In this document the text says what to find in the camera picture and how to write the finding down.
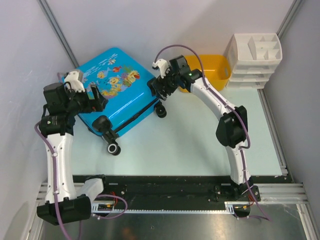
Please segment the blue fish-print kids suitcase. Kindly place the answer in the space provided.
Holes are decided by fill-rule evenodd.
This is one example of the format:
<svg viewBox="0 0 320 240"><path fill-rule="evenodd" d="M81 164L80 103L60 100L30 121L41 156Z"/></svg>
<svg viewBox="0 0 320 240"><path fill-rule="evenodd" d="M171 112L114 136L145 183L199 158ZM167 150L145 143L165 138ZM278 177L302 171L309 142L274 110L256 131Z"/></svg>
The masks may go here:
<svg viewBox="0 0 320 240"><path fill-rule="evenodd" d="M107 142L109 154L119 155L117 138L150 114L160 118L167 115L148 86L154 75L120 48L112 47L78 69L83 73L82 84L88 95L93 96L91 87L96 85L107 100L104 111L80 113L78 117L90 132Z"/></svg>

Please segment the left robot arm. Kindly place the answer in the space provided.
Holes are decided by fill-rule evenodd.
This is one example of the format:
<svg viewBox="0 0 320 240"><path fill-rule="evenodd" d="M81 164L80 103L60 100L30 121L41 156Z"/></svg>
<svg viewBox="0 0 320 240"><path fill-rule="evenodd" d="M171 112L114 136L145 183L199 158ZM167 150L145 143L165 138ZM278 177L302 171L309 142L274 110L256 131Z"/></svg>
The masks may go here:
<svg viewBox="0 0 320 240"><path fill-rule="evenodd" d="M47 190L43 205L36 213L42 220L57 226L87 220L96 198L105 200L111 188L101 177L86 180L76 190L71 164L75 116L79 113L102 112L107 100L96 85L93 97L78 90L69 81L52 83L43 89L46 100L40 122L34 127L42 138L47 156Z"/></svg>

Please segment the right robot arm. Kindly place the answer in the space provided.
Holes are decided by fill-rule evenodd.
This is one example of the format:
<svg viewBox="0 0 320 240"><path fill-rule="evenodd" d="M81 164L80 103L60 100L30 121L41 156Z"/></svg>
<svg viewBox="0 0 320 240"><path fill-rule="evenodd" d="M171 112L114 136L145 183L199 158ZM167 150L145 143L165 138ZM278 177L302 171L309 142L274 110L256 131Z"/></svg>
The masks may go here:
<svg viewBox="0 0 320 240"><path fill-rule="evenodd" d="M230 103L213 88L201 70L191 69L182 55L170 61L155 60L152 68L159 71L159 76L149 84L157 98L166 100L177 88L185 89L198 97L219 120L215 136L225 147L230 165L231 184L225 195L242 201L253 187L245 157L245 150L251 146L246 108Z"/></svg>

